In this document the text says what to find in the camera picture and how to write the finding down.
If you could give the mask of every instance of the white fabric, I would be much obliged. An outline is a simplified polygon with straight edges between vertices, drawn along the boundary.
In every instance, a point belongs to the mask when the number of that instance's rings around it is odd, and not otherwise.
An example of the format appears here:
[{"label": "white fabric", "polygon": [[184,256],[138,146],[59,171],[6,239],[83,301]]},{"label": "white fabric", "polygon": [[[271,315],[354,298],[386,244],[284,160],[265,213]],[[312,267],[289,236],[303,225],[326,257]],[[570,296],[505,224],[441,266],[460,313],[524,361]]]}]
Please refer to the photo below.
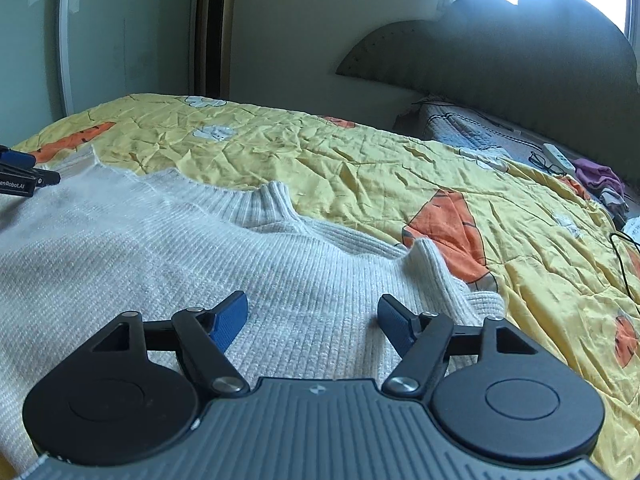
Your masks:
[{"label": "white fabric", "polygon": [[[0,446],[18,471],[36,455],[20,410],[29,389],[125,310],[169,319],[244,290],[249,319],[226,355],[259,376],[373,377],[399,357],[374,322],[380,295],[480,325],[504,304],[471,293],[428,239],[411,251],[302,218],[284,184],[252,192],[144,177],[92,152],[30,199],[0,196]],[[177,368],[172,354],[152,360]]]}]

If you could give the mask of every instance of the purple cloth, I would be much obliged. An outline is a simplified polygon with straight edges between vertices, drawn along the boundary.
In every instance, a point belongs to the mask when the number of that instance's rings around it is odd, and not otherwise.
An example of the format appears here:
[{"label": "purple cloth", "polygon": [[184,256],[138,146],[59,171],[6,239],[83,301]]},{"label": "purple cloth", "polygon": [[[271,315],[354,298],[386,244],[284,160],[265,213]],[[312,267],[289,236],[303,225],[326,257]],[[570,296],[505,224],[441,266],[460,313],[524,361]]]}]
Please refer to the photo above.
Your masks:
[{"label": "purple cloth", "polygon": [[625,195],[625,185],[611,168],[591,162],[586,158],[572,160],[575,167],[575,176],[588,189],[593,189],[600,194],[606,187],[610,187],[620,196]]}]

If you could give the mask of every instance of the metal screw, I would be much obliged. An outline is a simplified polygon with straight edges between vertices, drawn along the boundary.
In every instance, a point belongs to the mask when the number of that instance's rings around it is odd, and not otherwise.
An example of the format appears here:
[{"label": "metal screw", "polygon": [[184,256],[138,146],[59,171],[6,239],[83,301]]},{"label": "metal screw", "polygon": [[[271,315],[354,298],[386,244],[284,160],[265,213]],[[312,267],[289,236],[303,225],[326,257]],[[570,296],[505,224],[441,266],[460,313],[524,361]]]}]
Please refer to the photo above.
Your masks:
[{"label": "metal screw", "polygon": [[420,387],[420,383],[411,377],[392,377],[386,387],[395,394],[410,394]]},{"label": "metal screw", "polygon": [[237,377],[218,377],[211,387],[219,394],[236,394],[244,388],[244,383]]}]

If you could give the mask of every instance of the black circular disc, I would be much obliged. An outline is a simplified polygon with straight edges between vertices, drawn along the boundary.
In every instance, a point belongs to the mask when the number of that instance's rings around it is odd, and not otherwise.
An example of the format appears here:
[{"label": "black circular disc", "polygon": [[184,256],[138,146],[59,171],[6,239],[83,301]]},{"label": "black circular disc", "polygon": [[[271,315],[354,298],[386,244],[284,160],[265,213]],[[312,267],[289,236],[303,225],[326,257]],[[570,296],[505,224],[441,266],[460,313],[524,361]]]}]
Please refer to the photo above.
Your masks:
[{"label": "black circular disc", "polygon": [[189,429],[198,399],[186,378],[148,361],[105,356],[56,368],[30,391],[22,420],[38,452],[119,465],[157,453]]},{"label": "black circular disc", "polygon": [[516,354],[449,374],[430,409],[463,447],[531,465],[588,454],[604,420],[594,388],[568,367],[551,357],[541,362]]}]

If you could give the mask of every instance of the gray ribbed plate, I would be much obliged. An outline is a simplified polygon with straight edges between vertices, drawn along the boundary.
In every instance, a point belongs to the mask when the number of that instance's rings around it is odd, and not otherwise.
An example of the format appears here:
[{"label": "gray ribbed plate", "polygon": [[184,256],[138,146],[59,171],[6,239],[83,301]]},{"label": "gray ribbed plate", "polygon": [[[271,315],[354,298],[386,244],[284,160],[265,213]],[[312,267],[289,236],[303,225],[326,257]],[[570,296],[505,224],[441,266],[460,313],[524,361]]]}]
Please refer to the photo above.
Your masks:
[{"label": "gray ribbed plate", "polygon": [[542,473],[465,454],[412,400],[371,380],[262,379],[241,399],[214,400],[200,425],[148,460],[95,468],[43,458],[29,480],[602,480],[588,460]]}]

